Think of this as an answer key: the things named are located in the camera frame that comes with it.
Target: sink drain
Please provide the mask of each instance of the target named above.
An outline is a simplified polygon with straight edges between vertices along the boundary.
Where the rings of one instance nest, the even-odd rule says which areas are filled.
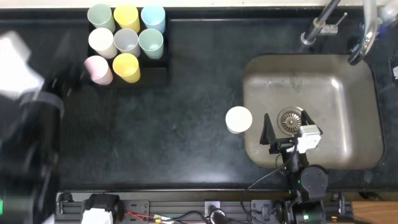
[[[290,106],[279,112],[278,125],[285,134],[292,135],[297,133],[301,126],[301,111],[303,109]]]

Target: sink basin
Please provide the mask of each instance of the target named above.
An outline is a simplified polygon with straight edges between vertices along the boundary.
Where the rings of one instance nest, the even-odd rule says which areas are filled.
[[[259,144],[264,115],[277,138],[300,126],[306,110],[322,129],[318,147],[307,151],[310,164],[328,169],[374,167],[384,151],[373,74],[365,62],[352,66],[347,55],[263,55],[245,69],[244,106],[252,126],[244,133],[249,157],[274,167],[277,155]]]

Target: faucet handle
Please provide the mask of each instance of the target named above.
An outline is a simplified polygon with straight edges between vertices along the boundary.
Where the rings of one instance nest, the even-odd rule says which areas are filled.
[[[337,21],[336,24],[324,25],[320,35],[336,35],[338,32],[338,26],[343,21],[343,19],[348,15],[347,12],[344,12],[343,16]]]

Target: countertop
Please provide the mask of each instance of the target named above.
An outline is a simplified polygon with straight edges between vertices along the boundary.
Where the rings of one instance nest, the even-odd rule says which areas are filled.
[[[243,105],[244,68],[257,55],[348,54],[354,37],[361,37],[362,9],[336,10],[332,22],[348,12],[338,35],[319,37],[304,49],[300,34],[320,11],[168,9],[169,86],[84,86],[65,100],[61,189],[243,189],[269,173],[247,156],[244,134],[226,129],[225,114]],[[87,55],[84,10],[2,11],[0,33],[10,29],[32,49],[30,64],[41,74],[49,72],[66,32],[77,43],[71,49],[79,55],[76,61]],[[398,188],[398,86],[388,62],[397,40],[395,27],[376,41],[366,60],[374,70],[384,157],[369,170],[328,170],[331,190]],[[283,190],[287,183],[276,174],[258,187]]]

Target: pink cup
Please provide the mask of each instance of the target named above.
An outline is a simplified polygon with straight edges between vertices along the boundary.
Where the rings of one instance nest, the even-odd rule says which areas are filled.
[[[91,80],[99,85],[109,85],[112,80],[112,71],[105,58],[91,56],[85,60],[85,67],[91,75]]]

